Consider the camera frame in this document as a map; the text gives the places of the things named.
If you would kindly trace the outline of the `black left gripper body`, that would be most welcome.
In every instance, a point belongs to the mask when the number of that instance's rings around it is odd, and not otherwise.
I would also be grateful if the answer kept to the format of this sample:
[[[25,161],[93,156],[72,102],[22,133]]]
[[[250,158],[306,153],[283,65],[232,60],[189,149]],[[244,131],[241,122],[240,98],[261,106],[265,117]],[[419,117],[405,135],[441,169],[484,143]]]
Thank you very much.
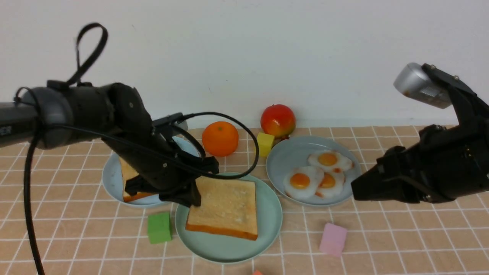
[[[115,107],[117,130],[114,138],[104,137],[103,141],[139,174],[127,182],[126,191],[164,191],[197,179],[196,173],[181,167],[191,167],[192,155],[173,139],[182,135],[198,149],[199,143],[188,131],[177,135],[154,132],[153,120],[133,87],[112,84],[108,97]]]

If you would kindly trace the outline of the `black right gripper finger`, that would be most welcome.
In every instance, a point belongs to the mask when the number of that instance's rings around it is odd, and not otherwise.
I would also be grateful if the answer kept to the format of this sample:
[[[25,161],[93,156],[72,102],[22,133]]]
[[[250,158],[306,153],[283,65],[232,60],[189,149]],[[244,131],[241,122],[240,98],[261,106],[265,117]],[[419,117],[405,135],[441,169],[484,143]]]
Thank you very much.
[[[386,200],[384,183],[377,168],[372,168],[353,180],[351,187],[356,201]]]

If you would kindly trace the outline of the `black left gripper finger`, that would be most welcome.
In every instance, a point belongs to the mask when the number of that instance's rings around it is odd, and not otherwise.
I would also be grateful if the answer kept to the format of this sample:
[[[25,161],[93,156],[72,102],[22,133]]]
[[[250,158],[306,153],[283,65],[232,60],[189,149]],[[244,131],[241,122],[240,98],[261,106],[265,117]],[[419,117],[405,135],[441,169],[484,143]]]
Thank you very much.
[[[219,171],[219,162],[218,160],[211,157],[196,157],[194,155],[191,156],[191,167],[199,171],[204,171],[205,173],[218,174]]]
[[[201,206],[201,194],[196,180],[189,180],[185,183],[180,183],[177,187],[159,192],[159,200],[175,202],[188,208]]]

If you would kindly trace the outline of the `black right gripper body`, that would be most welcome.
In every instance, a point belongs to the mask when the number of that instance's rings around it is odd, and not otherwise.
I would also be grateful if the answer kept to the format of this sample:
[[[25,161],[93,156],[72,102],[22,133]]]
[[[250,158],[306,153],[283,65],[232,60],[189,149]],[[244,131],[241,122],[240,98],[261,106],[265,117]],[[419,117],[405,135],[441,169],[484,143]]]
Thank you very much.
[[[393,146],[377,160],[387,200],[439,204],[488,190],[488,104],[459,77],[421,65],[445,89],[458,125],[429,125],[409,148]]]

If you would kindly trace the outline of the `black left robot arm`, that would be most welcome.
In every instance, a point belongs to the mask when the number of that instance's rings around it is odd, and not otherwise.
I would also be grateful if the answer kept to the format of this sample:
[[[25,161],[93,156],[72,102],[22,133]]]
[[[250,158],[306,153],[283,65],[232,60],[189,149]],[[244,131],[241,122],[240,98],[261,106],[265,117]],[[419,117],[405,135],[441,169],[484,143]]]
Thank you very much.
[[[124,180],[129,195],[199,206],[196,181],[218,174],[219,163],[178,126],[182,120],[181,113],[152,120],[138,91],[121,83],[37,87],[1,104],[1,146],[30,141],[49,150],[101,139],[136,171]]]

